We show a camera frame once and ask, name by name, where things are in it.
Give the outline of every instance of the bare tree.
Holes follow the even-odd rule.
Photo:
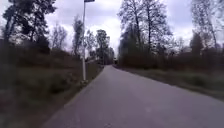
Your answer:
[[[82,44],[82,34],[83,34],[83,23],[82,21],[79,19],[78,16],[76,16],[75,20],[74,20],[74,24],[73,24],[73,29],[74,29],[74,38],[73,38],[73,46],[72,46],[72,49],[73,49],[73,53],[75,55],[78,55],[79,54],[79,49],[80,49],[80,46]]]
[[[51,36],[52,48],[63,49],[66,37],[67,31],[57,23]]]
[[[87,31],[85,36],[85,47],[89,52],[92,51],[94,47],[97,47],[96,38],[90,30]]]
[[[122,28],[125,28],[129,23],[136,26],[138,43],[140,47],[143,47],[140,30],[143,13],[141,2],[142,0],[123,0],[118,16],[121,19]]]
[[[214,18],[214,6],[211,0],[192,0],[191,11],[193,23],[200,33],[210,34],[214,46],[217,45],[216,30],[213,25],[212,19]]]
[[[143,0],[144,15],[146,24],[149,48],[152,42],[162,42],[165,35],[172,35],[166,21],[165,5],[157,0]]]

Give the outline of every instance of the dry grass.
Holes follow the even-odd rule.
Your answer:
[[[193,71],[162,71],[125,69],[157,81],[203,93],[224,101],[224,74]]]

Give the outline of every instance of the utility pole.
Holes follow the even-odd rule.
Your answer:
[[[83,69],[83,80],[86,81],[86,63],[85,63],[85,16],[86,16],[86,3],[94,2],[95,0],[84,0],[84,11],[83,11],[83,38],[82,38],[82,69]]]

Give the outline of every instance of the cloud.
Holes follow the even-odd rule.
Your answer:
[[[167,6],[167,20],[176,38],[189,40],[192,37],[191,0],[163,0]]]

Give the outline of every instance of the tree trunk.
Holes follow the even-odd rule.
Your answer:
[[[150,8],[149,4],[146,5],[146,11],[147,11],[147,20],[148,20],[148,44],[149,44],[149,52],[151,52],[151,19],[150,19]]]
[[[136,8],[134,0],[132,0],[132,3],[133,3],[133,6],[134,6],[134,14],[135,14],[136,27],[137,27],[138,43],[139,43],[140,48],[142,48],[141,32],[140,32],[140,27],[139,27],[139,18],[138,18],[138,14],[137,14],[137,8]]]

